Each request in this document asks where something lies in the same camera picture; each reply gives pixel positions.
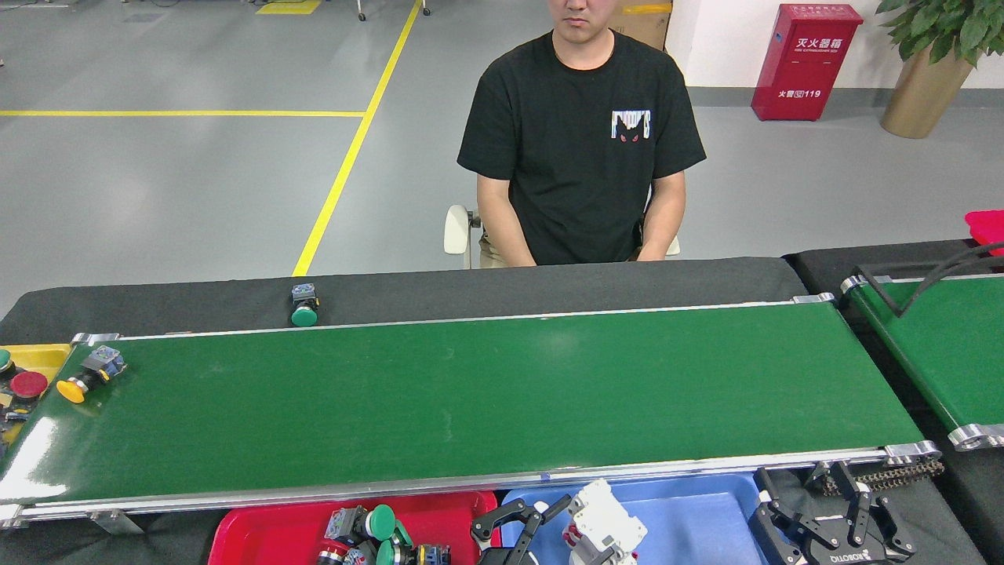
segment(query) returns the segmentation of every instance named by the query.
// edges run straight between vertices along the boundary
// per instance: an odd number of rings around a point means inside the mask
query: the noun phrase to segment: fire extinguisher box
[[[818,119],[864,20],[847,4],[781,4],[753,95],[760,119]]]

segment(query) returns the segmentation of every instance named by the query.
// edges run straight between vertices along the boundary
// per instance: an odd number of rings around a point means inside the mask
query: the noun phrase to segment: red object
[[[216,529],[209,565],[314,565],[329,547],[324,530],[331,513],[358,505],[386,504],[416,544],[450,546],[453,565],[475,565],[481,552],[471,537],[471,522],[498,507],[495,494],[449,493],[281,505],[233,510]],[[501,544],[498,530],[492,545]]]
[[[981,245],[1004,241],[1004,210],[979,210],[966,214],[969,233]],[[991,255],[1004,255],[1004,249],[994,249]]]
[[[760,70],[760,119],[818,119],[864,20],[848,4],[781,4]]]
[[[31,399],[45,392],[49,380],[45,375],[34,371],[25,371],[14,375],[10,380],[10,389],[20,398]]]

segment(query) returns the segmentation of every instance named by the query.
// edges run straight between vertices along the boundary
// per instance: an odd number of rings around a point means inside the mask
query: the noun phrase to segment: blue plastic tray
[[[583,485],[512,491],[503,504],[523,499],[552,504],[575,496]],[[767,565],[746,521],[757,507],[752,475],[684,477],[661,481],[610,483],[613,496],[649,530],[636,551],[639,565]],[[548,522],[530,544],[540,565],[568,565],[570,550],[561,540],[567,512]],[[502,528],[511,546],[523,530],[515,522]]]

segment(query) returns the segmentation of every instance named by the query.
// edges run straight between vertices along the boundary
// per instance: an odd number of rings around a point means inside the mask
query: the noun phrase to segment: gray floor
[[[475,200],[455,163],[474,85],[549,18],[539,0],[429,1],[309,273],[461,266],[442,226]],[[362,111],[413,7],[364,0],[360,23],[344,0],[309,16],[238,0],[56,6],[0,12],[0,110]],[[885,132],[874,107],[816,122],[696,113],[710,158],[688,174],[684,258],[966,237],[966,211],[1004,207],[1000,107],[952,108],[921,140]],[[0,316],[57,286],[289,275],[359,122],[0,115]]]

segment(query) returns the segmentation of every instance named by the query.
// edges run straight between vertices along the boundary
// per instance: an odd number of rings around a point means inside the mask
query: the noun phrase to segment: baseboard
[[[753,87],[689,86],[691,102],[701,106],[749,105]],[[885,107],[893,97],[893,88],[833,88],[826,102],[829,106]],[[952,107],[1002,107],[1004,88],[963,88]]]

